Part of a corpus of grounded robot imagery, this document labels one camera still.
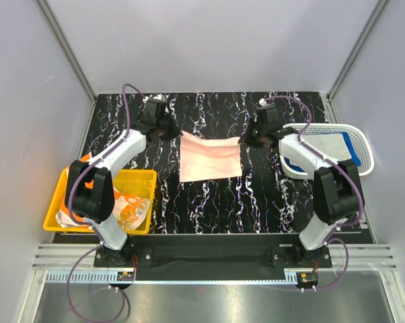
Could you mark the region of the cream terry towel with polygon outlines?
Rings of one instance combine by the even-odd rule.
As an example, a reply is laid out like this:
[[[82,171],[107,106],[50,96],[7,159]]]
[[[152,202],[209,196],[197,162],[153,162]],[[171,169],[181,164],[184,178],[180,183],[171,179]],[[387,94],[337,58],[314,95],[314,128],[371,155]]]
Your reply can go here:
[[[346,141],[341,133],[304,135],[304,141],[320,150],[324,155],[339,161],[351,158]]]

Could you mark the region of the pink white towel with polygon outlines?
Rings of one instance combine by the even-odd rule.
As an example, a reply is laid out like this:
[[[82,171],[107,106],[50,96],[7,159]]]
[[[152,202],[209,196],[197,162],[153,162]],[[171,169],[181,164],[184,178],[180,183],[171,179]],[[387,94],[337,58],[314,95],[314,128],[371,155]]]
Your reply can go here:
[[[180,137],[181,182],[242,176],[239,139],[201,139],[183,132]]]

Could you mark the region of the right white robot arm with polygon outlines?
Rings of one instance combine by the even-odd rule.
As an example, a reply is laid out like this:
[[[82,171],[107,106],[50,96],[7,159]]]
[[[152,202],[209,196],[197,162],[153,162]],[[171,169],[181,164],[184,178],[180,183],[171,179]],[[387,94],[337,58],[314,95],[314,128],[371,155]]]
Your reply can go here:
[[[299,266],[322,254],[329,237],[362,214],[364,198],[356,164],[341,133],[306,135],[277,121],[274,106],[260,107],[239,142],[272,148],[301,168],[313,182],[314,214],[288,252]]]

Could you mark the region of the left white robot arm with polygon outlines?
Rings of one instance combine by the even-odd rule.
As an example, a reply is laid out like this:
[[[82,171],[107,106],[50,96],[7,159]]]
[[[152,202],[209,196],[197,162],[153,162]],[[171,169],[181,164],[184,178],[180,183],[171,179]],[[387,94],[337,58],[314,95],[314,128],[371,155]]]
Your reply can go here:
[[[69,166],[65,206],[71,220],[87,225],[100,239],[101,248],[117,266],[133,257],[129,236],[116,220],[113,179],[128,162],[154,141],[169,141],[181,135],[168,109],[165,96],[146,98],[142,113],[131,121],[128,106],[126,129],[103,152],[89,161],[75,160]]]

